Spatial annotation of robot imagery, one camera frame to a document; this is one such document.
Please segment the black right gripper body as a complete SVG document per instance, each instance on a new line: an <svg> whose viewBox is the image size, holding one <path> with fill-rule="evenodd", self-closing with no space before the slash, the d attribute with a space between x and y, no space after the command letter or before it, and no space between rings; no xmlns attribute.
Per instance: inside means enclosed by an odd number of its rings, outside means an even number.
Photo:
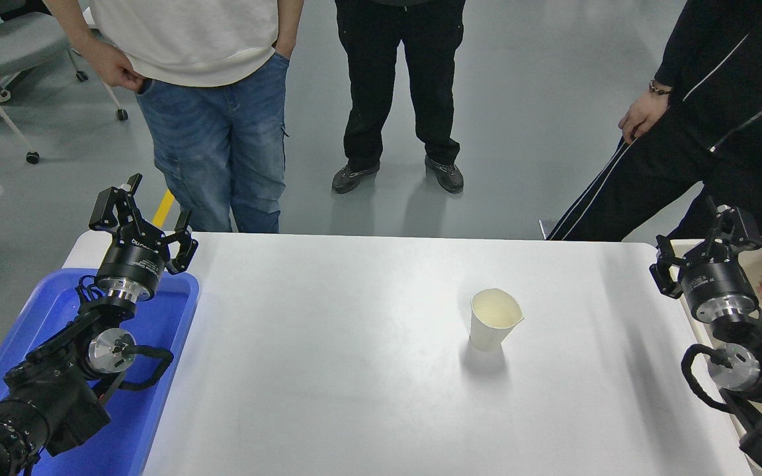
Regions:
<svg viewBox="0 0 762 476"><path fill-rule="evenodd" d="M755 311L758 298L736 261L687 265L681 290L689 311Z"/></svg>

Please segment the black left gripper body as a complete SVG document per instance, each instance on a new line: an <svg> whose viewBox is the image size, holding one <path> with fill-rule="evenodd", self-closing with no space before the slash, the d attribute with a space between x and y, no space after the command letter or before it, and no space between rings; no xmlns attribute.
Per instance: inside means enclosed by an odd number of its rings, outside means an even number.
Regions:
<svg viewBox="0 0 762 476"><path fill-rule="evenodd" d="M98 288L106 294L154 296L169 260L169 248L163 243L166 232L126 232L121 228L103 231L112 235L112 242L97 269Z"/></svg>

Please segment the person's right hand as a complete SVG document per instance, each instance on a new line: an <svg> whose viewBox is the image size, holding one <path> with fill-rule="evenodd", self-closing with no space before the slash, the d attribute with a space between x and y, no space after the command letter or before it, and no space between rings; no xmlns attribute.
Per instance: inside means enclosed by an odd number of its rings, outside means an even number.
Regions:
<svg viewBox="0 0 762 476"><path fill-rule="evenodd" d="M649 132L665 114L668 104L669 95L659 95L653 91L641 93L618 122L623 141L632 144L635 139Z"/></svg>
<svg viewBox="0 0 762 476"><path fill-rule="evenodd" d="M115 46L94 39L77 49L109 87L123 87L134 93L144 87L146 78L135 72L129 58Z"/></svg>

